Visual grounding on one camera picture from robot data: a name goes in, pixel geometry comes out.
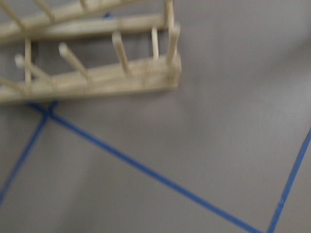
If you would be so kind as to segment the wooden dish rack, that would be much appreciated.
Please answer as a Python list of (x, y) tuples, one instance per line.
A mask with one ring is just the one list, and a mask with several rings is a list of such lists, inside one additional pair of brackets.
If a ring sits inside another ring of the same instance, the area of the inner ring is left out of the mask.
[[(175, 89), (181, 78), (181, 58), (177, 50), (180, 25), (175, 22), (174, 1), (163, 2), (161, 14), (134, 15), (103, 20), (101, 14), (133, 4), (131, 0), (78, 0), (51, 8), (43, 0), (36, 1), (41, 12), (19, 17), (5, 1), (1, 9), (11, 18), (0, 26), (0, 42), (22, 41), (24, 55), (15, 63), (25, 72), (25, 79), (15, 82), (0, 80), (2, 105), (28, 101), (84, 99), (115, 94), (142, 93)], [(124, 33), (149, 32), (153, 55), (129, 61), (122, 41)], [(32, 62), (32, 43), (39, 40), (79, 39), (109, 35), (118, 62), (87, 68), (66, 43), (58, 47), (60, 56), (73, 67), (72, 72), (49, 75)]]

